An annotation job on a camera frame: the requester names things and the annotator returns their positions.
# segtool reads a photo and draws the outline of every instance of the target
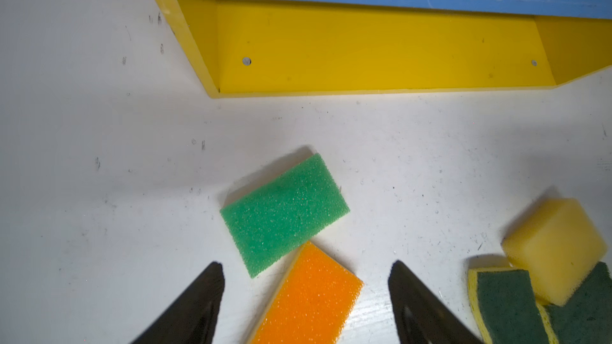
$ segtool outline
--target dark green scouring pad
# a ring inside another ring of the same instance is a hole
[[[612,343],[612,279],[599,262],[563,307],[545,306],[560,344]]]
[[[485,343],[548,344],[529,272],[471,269],[468,292]]]
[[[320,154],[221,209],[251,277],[348,212]]]

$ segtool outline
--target white table surface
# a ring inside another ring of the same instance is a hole
[[[351,208],[313,238],[365,282],[342,343],[397,342],[396,259],[476,331],[469,259],[501,254],[551,187],[612,242],[610,69],[549,91],[214,101],[154,0],[0,13],[3,343],[128,343],[214,260],[214,341],[241,342],[291,255],[250,279],[218,210],[305,148]]]

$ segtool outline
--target yellow wooden box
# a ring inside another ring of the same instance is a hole
[[[542,88],[612,65],[612,20],[156,1],[213,98]]]

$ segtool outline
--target scouring sponge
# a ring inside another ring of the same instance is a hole
[[[548,344],[529,272],[513,268],[468,271],[468,295],[485,344]]]
[[[545,306],[561,344],[612,343],[612,279],[599,262],[563,307]]]
[[[362,287],[355,275],[306,242],[248,342],[333,344]]]
[[[548,199],[502,248],[513,266],[529,271],[535,294],[564,305],[608,247],[576,199]]]
[[[316,154],[221,209],[251,277],[348,213]]]

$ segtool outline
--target yellow sponge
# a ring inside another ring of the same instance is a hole
[[[526,269],[542,301],[564,305],[608,250],[576,199],[548,199],[509,235],[502,248]]]
[[[355,275],[306,242],[248,342],[333,344],[362,286]]]

